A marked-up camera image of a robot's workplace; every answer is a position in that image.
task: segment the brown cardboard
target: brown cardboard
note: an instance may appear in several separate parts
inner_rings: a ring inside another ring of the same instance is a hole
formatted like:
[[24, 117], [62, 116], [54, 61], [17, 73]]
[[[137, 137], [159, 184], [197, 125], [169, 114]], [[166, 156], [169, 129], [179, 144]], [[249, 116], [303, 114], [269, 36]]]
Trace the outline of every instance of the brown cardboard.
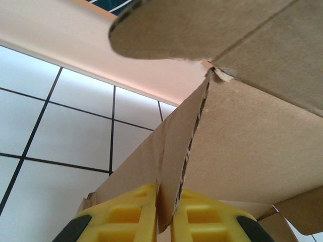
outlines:
[[274, 96], [323, 116], [323, 4], [295, 1], [216, 58], [220, 68]]
[[140, 3], [116, 20], [122, 27], [110, 36], [115, 52], [142, 59], [204, 59], [220, 55], [292, 0], [154, 0], [133, 6]]
[[212, 56], [237, 80], [209, 71], [95, 202], [157, 181], [160, 232], [182, 186], [261, 218], [277, 241], [295, 241], [282, 215], [302, 233], [323, 231], [323, 4], [187, 1], [141, 1], [112, 25], [112, 48], [133, 58]]
[[322, 232], [323, 187], [275, 204], [275, 207], [300, 233], [310, 235]]
[[[185, 187], [258, 218], [272, 204], [323, 184], [322, 118], [241, 82], [219, 84], [215, 79], [209, 72], [201, 86], [98, 188], [97, 203], [158, 181], [159, 228], [166, 228], [176, 209], [183, 164], [208, 83]], [[313, 207], [313, 212], [320, 209]], [[298, 219], [298, 224], [291, 222], [301, 230], [307, 221]], [[321, 221], [315, 222], [314, 227], [322, 230]]]
[[259, 221], [259, 223], [267, 230], [275, 242], [298, 242], [292, 229], [280, 213], [273, 214]]

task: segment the yellow plastic object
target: yellow plastic object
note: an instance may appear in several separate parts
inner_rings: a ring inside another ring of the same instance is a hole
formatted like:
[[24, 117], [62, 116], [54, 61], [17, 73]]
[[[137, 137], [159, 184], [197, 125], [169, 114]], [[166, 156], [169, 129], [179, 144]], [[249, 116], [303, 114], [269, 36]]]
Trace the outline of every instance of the yellow plastic object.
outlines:
[[78, 213], [92, 219], [77, 242], [155, 242], [156, 194], [147, 184]]
[[182, 191], [172, 242], [250, 242], [237, 216], [250, 214], [191, 190]]

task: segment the cardboard box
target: cardboard box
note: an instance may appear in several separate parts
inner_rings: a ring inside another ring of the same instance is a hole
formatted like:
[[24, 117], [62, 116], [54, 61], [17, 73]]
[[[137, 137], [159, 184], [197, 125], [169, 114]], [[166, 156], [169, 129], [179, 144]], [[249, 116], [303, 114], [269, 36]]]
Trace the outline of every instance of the cardboard box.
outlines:
[[228, 81], [210, 69], [81, 209], [156, 181], [159, 231], [171, 223], [183, 187], [251, 213], [278, 242], [297, 241], [284, 218], [302, 234], [323, 231], [321, 1], [148, 2], [113, 25], [116, 52], [215, 56], [214, 66], [238, 75]]

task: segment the black rubber part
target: black rubber part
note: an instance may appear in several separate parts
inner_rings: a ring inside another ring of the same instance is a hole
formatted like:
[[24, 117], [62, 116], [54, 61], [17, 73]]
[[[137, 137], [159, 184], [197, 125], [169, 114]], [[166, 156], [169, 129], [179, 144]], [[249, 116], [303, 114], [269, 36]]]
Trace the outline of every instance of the black rubber part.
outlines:
[[91, 215], [83, 215], [71, 220], [52, 242], [76, 242], [91, 219]]
[[275, 242], [257, 221], [245, 216], [238, 216], [237, 221], [251, 242]]

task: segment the white tiled wall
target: white tiled wall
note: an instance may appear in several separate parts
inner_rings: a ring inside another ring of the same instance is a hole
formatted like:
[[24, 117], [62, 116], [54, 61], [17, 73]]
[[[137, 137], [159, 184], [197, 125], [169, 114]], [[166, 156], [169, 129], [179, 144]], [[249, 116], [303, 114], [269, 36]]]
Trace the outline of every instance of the white tiled wall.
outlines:
[[52, 241], [174, 109], [0, 46], [0, 242]]

